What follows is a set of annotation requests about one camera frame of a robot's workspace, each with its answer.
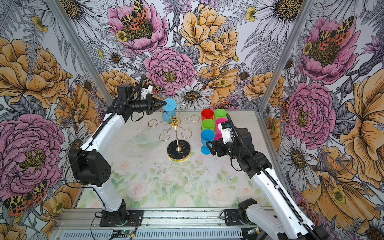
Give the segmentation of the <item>blue wine glass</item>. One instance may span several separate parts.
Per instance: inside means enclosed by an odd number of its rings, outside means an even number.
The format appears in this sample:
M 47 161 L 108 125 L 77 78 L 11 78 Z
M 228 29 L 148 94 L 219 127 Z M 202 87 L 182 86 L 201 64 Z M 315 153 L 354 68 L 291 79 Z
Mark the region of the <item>blue wine glass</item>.
M 167 104 L 163 106 L 164 111 L 162 113 L 162 117 L 163 121 L 168 123 L 172 117 L 176 116 L 175 110 L 177 108 L 177 103 L 173 99 L 165 99 L 165 102 Z
M 207 155 L 207 150 L 209 150 L 206 146 L 206 142 L 213 141 L 215 138 L 215 133 L 211 130 L 204 130 L 201 132 L 201 152 L 204 155 Z

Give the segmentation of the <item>pink wine glass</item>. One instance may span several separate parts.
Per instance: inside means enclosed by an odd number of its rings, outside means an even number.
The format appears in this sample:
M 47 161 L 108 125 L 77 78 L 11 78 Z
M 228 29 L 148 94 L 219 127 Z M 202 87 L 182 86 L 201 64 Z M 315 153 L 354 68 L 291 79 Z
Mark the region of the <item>pink wine glass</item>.
M 222 124 L 226 124 L 227 121 L 228 120 L 226 118 L 219 118 L 216 120 L 216 132 L 217 133 L 215 134 L 215 138 L 214 138 L 215 141 L 223 138 L 223 136 L 222 136 L 223 126 L 222 126 Z

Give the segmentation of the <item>green wine glass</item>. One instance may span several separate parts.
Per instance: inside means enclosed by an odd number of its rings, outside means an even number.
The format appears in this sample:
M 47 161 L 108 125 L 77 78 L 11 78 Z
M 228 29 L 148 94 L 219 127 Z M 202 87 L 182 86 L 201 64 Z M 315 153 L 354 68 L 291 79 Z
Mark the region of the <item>green wine glass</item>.
M 202 131 L 204 131 L 204 130 L 211 130 L 214 132 L 216 130 L 215 121 L 212 119 L 204 119 L 202 121 Z
M 224 109 L 216 109 L 214 111 L 214 120 L 217 121 L 220 118 L 227 118 L 227 111 Z

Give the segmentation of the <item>red wine glass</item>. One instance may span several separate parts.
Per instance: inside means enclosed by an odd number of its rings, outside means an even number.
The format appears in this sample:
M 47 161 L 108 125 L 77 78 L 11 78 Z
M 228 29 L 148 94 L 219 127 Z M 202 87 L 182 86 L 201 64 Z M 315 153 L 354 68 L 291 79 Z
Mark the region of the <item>red wine glass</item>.
M 204 109 L 201 112 L 201 117 L 202 117 L 202 120 L 206 120 L 206 119 L 213 120 L 214 119 L 214 111 L 211 109 Z

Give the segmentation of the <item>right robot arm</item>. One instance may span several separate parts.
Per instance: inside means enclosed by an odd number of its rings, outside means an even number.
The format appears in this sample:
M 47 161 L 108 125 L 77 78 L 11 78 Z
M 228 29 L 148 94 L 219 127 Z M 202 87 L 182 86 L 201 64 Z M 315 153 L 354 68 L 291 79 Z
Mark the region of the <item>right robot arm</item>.
M 326 229 L 317 226 L 300 210 L 281 184 L 268 158 L 255 150 L 249 130 L 237 128 L 229 115 L 219 129 L 222 138 L 206 143 L 211 154 L 236 160 L 240 170 L 259 186 L 275 211 L 275 215 L 271 215 L 256 200 L 247 199 L 238 206 L 241 222 L 257 225 L 273 240 L 329 239 Z

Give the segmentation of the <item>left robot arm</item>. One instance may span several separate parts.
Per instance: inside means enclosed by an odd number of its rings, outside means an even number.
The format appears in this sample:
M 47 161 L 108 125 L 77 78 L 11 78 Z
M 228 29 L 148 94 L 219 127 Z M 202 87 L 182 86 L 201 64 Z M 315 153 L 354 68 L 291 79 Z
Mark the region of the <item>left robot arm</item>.
M 146 77 L 141 76 L 133 86 L 118 86 L 118 95 L 107 109 L 101 125 L 79 149 L 70 150 L 68 154 L 68 170 L 83 189 L 94 191 L 103 205 L 102 227 L 134 224 L 125 201 L 113 187 L 112 167 L 105 155 L 113 138 L 133 113 L 151 115 L 167 104 L 153 97 L 152 86 L 145 84 L 145 80 Z

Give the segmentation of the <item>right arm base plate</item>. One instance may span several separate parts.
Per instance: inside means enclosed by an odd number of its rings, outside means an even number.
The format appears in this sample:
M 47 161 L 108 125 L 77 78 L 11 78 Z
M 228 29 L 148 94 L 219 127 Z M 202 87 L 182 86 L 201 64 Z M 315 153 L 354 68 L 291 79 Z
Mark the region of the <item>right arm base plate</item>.
M 223 214 L 226 226 L 246 226 L 250 224 L 250 222 L 241 218 L 238 209 L 224 209 Z

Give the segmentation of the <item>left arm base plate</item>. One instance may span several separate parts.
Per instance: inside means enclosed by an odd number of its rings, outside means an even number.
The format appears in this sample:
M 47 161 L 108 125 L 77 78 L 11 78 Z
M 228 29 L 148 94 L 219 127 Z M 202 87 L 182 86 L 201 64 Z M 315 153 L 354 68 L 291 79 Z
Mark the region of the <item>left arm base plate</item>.
M 140 227 L 144 212 L 144 210 L 103 211 L 100 227 Z

